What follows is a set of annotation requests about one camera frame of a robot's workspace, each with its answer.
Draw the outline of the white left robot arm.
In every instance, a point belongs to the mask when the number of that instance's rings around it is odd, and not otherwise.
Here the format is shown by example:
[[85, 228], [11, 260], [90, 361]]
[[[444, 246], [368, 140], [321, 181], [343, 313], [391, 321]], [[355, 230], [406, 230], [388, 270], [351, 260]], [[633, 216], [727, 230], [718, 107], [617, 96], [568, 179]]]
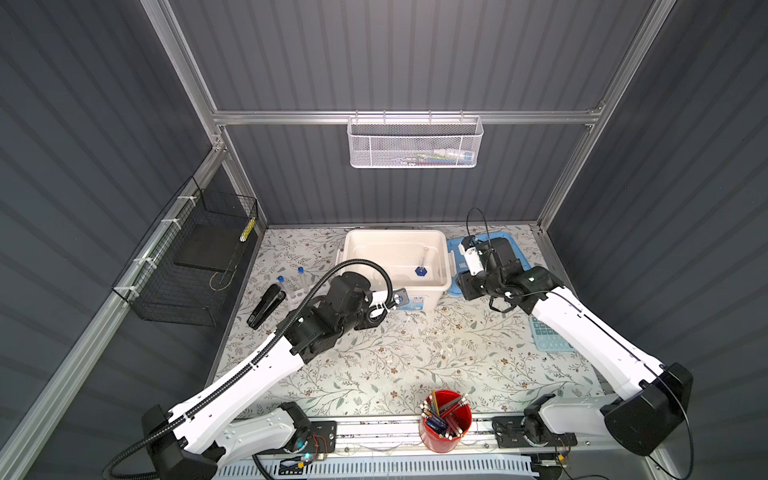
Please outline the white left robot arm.
[[144, 479], [211, 479], [218, 470], [267, 450], [301, 451], [311, 422], [293, 402], [240, 421], [247, 407], [274, 385], [332, 349], [351, 330], [378, 327], [387, 314], [408, 304], [379, 264], [345, 260], [327, 271], [273, 334], [223, 377], [170, 410], [155, 406], [142, 418], [144, 436], [102, 470], [119, 479], [117, 467], [144, 451], [153, 469]]

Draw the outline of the white test tube rack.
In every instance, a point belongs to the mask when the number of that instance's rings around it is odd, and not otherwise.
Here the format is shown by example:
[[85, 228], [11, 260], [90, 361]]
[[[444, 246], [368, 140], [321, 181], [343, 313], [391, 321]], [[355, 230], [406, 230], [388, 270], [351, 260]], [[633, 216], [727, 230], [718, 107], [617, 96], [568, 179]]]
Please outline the white test tube rack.
[[288, 307], [290, 309], [298, 307], [301, 302], [308, 296], [311, 289], [311, 286], [304, 286], [296, 289], [286, 287], [285, 292]]

